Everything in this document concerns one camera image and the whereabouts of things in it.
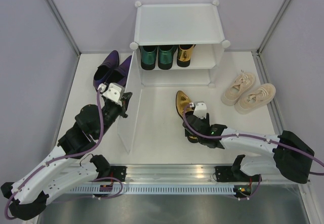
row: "teal metallic shoe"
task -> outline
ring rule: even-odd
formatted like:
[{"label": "teal metallic shoe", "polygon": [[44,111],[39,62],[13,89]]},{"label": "teal metallic shoe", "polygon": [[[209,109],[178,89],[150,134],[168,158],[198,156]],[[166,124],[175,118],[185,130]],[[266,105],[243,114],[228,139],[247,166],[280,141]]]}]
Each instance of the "teal metallic shoe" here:
[{"label": "teal metallic shoe", "polygon": [[177,46],[159,46],[157,65],[162,70],[169,70],[173,64],[173,55]]},{"label": "teal metallic shoe", "polygon": [[157,46],[140,46],[141,67],[144,70],[153,70],[155,68]]}]

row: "shoe rack shelf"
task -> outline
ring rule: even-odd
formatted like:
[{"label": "shoe rack shelf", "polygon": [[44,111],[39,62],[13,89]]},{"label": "shoe rack shelf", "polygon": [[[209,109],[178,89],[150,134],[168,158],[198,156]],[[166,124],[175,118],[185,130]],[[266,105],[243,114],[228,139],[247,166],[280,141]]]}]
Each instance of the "shoe rack shelf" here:
[{"label": "shoe rack shelf", "polygon": [[[230,45],[225,39],[217,10],[212,4],[142,5],[136,2],[137,17],[134,42],[140,78],[143,86],[209,85],[221,61],[224,49]],[[179,67],[174,54],[170,70],[151,71],[141,68],[139,46],[195,44],[188,67]]]}]

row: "shoe lace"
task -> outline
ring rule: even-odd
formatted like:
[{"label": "shoe lace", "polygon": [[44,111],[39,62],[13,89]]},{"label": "shoe lace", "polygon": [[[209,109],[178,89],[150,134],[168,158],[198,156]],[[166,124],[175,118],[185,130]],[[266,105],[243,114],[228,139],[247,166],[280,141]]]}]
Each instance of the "shoe lace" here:
[{"label": "shoe lace", "polygon": [[264,98],[264,97],[268,96],[269,93],[264,87],[260,87],[258,89],[257,93],[249,96],[248,101],[252,100],[253,98],[256,98],[258,95],[260,95],[260,98]]},{"label": "shoe lace", "polygon": [[240,82],[241,84],[245,83],[246,85],[250,84],[249,77],[248,77],[246,74],[244,74],[243,71],[241,71],[241,72],[242,72],[242,73],[241,73],[241,76],[242,76],[242,77],[239,79],[239,82]]}]

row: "metal floor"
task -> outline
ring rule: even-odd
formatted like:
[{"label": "metal floor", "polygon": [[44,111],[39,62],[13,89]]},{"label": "metal floor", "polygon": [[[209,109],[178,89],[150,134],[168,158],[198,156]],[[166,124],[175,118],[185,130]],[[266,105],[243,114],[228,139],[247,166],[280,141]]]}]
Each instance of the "metal floor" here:
[{"label": "metal floor", "polygon": [[297,186],[261,186],[250,201],[221,195],[123,195],[81,199],[47,207],[38,224],[304,224]]}]

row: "white floor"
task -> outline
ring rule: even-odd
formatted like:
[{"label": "white floor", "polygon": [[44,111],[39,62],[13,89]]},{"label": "white floor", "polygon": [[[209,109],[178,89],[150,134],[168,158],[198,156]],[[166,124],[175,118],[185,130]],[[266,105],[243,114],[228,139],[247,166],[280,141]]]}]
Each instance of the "white floor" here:
[{"label": "white floor", "polygon": [[[122,54],[123,61],[129,54]],[[82,54],[76,71],[69,100],[60,128],[59,138],[74,124],[74,117],[86,104],[96,104],[96,91],[92,86],[93,75],[106,54]],[[238,114],[234,107],[223,105],[221,94],[241,70],[257,74],[250,52],[225,52],[219,67],[215,88],[208,86],[144,87],[137,121],[135,141],[128,154],[117,135],[115,123],[94,151],[104,155],[113,164],[221,164],[233,163],[239,151],[210,149],[192,144],[184,137],[182,120],[175,107],[175,96],[183,90],[193,101],[207,104],[211,123],[229,127],[274,134],[266,106],[247,115]],[[255,87],[260,85],[257,79]]]}]

